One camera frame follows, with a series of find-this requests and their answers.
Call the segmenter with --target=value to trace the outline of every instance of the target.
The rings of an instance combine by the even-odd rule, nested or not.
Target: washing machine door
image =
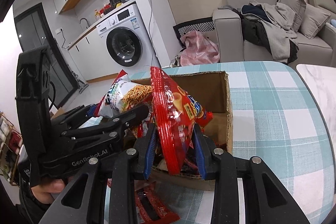
[[[134,66],[142,54],[139,37],[124,27],[115,28],[107,35],[106,46],[114,61],[124,67]]]

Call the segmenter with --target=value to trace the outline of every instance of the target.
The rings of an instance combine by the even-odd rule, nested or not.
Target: sofa armrest
[[[336,28],[330,23],[327,23],[318,33],[318,37],[333,49],[333,57],[330,66],[336,67]]]
[[[244,61],[242,25],[238,14],[229,9],[213,12],[221,62]]]

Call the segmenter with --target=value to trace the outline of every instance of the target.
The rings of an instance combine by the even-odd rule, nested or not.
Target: human hand
[[[43,204],[52,204],[54,198],[51,194],[59,194],[65,188],[65,183],[61,179],[53,180],[43,178],[41,184],[31,188],[34,197]]]

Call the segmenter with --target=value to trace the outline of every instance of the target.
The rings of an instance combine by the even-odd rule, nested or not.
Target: table
[[[233,155],[260,156],[279,177],[310,223],[332,208],[334,162],[323,119],[307,87],[276,62],[233,62],[165,69],[169,75],[226,71],[233,107]],[[149,78],[149,72],[131,79]],[[244,211],[240,188],[240,211]],[[208,224],[213,192],[159,183],[158,196],[181,217],[176,223]],[[245,216],[241,213],[241,223]]]
[[[298,73],[315,98],[329,130],[334,155],[336,154],[336,68],[297,65]]]

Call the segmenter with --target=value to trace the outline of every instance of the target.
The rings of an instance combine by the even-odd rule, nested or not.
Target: faucet
[[[86,28],[89,28],[89,27],[90,27],[90,23],[89,23],[89,21],[88,21],[85,17],[81,18],[81,20],[79,21],[79,24],[81,24],[81,22],[82,22],[83,19],[84,19],[84,20],[86,21],[86,23],[87,23],[87,27],[86,27]]]

